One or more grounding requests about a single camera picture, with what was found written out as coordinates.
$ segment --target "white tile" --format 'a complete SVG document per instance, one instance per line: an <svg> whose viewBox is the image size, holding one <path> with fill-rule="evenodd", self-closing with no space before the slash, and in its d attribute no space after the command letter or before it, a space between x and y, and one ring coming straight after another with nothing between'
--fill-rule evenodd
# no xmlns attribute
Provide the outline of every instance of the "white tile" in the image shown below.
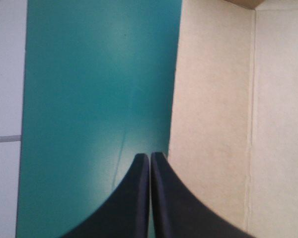
<svg viewBox="0 0 298 238"><path fill-rule="evenodd" d="M0 238L15 235L20 142L0 143Z"/></svg>
<svg viewBox="0 0 298 238"><path fill-rule="evenodd" d="M0 0L0 136L21 134L26 0Z"/></svg>

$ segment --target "teal board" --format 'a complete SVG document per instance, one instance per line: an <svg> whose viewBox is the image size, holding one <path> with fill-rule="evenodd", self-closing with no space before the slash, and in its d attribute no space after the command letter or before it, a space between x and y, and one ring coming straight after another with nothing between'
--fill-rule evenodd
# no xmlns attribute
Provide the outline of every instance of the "teal board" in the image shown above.
<svg viewBox="0 0 298 238"><path fill-rule="evenodd" d="M181 0L28 0L18 238L61 236L136 153L167 152L180 12Z"/></svg>

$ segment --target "gray line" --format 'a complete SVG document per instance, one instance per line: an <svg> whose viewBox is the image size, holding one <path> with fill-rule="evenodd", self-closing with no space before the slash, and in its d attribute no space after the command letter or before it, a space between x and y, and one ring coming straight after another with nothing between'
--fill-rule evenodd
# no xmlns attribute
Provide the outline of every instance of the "gray line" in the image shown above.
<svg viewBox="0 0 298 238"><path fill-rule="evenodd" d="M3 143L3 142L13 142L13 141L21 141L21 135L0 136L0 143Z"/></svg>

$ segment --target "white wall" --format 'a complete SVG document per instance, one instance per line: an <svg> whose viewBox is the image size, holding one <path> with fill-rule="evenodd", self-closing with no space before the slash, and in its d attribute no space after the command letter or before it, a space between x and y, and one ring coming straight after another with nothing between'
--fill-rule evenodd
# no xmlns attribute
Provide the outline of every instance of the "white wall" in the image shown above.
<svg viewBox="0 0 298 238"><path fill-rule="evenodd" d="M0 0L0 141L19 140L26 0ZM14 237L20 142L0 143L0 238Z"/></svg>
<svg viewBox="0 0 298 238"><path fill-rule="evenodd" d="M249 230L298 238L298 1L257 10Z"/></svg>
<svg viewBox="0 0 298 238"><path fill-rule="evenodd" d="M183 1L168 158L199 199L240 228L254 19L223 0Z"/></svg>

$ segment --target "beige cardboard surface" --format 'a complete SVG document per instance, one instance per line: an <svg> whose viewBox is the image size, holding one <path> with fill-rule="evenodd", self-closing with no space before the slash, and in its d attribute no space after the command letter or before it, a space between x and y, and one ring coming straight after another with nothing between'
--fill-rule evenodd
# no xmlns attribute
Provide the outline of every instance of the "beige cardboard surface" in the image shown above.
<svg viewBox="0 0 298 238"><path fill-rule="evenodd" d="M254 11L184 0L169 161L207 206L242 228L247 210Z"/></svg>
<svg viewBox="0 0 298 238"><path fill-rule="evenodd" d="M184 0L169 161L258 238L298 238L298 0Z"/></svg>
<svg viewBox="0 0 298 238"><path fill-rule="evenodd" d="M265 0L256 10L289 10L298 9L298 0Z"/></svg>
<svg viewBox="0 0 298 238"><path fill-rule="evenodd" d="M259 238L298 238L298 10L284 7L257 11L249 230Z"/></svg>

